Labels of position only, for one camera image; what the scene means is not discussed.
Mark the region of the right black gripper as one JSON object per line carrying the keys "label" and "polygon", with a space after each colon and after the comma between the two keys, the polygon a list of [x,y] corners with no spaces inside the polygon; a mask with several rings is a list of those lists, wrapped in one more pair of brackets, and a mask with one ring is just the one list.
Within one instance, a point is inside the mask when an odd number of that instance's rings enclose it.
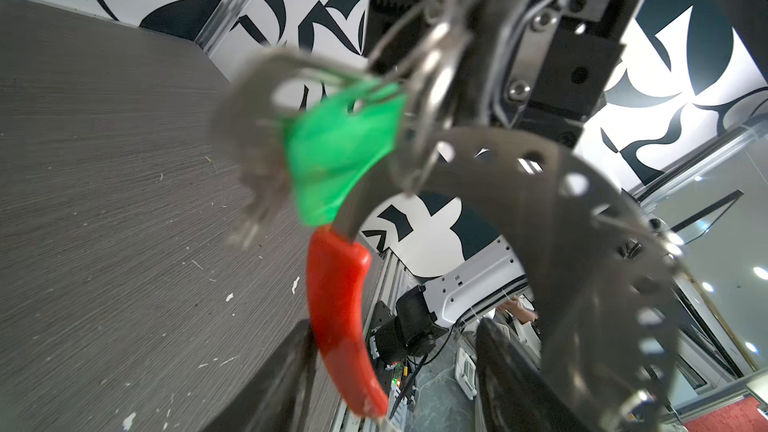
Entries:
{"label": "right black gripper", "polygon": [[576,143],[642,1],[370,0],[370,69],[407,97],[396,139],[481,125]]}

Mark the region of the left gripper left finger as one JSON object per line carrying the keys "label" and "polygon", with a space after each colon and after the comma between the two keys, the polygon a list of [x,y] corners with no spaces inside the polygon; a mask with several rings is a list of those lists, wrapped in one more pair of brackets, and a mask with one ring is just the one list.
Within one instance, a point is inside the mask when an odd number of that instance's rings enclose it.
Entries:
{"label": "left gripper left finger", "polygon": [[316,374],[310,321],[299,321],[204,432],[302,431]]}

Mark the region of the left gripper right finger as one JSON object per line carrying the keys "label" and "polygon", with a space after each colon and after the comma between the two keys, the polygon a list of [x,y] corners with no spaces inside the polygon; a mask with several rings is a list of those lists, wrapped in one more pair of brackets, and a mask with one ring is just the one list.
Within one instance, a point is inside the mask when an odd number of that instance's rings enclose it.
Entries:
{"label": "left gripper right finger", "polygon": [[519,342],[483,318],[476,330],[477,391],[488,431],[586,431],[545,383]]}

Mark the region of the large wire keyring red sleeve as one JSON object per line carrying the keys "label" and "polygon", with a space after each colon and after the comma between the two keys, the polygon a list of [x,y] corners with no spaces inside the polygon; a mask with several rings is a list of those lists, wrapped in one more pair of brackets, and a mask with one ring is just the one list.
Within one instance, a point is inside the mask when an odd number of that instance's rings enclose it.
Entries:
{"label": "large wire keyring red sleeve", "polygon": [[438,139],[455,156],[425,187],[460,198],[509,243],[539,314],[539,375],[589,430],[656,430],[678,356],[680,249],[554,142],[466,127]]}

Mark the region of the green capped key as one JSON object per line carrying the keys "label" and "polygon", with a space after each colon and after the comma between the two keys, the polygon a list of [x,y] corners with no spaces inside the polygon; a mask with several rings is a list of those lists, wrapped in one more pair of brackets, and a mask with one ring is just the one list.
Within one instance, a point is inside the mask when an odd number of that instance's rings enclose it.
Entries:
{"label": "green capped key", "polygon": [[261,240],[288,198],[301,222],[332,222],[362,176],[395,146],[403,86],[298,49],[258,56],[213,113],[214,146],[252,202],[229,243]]}

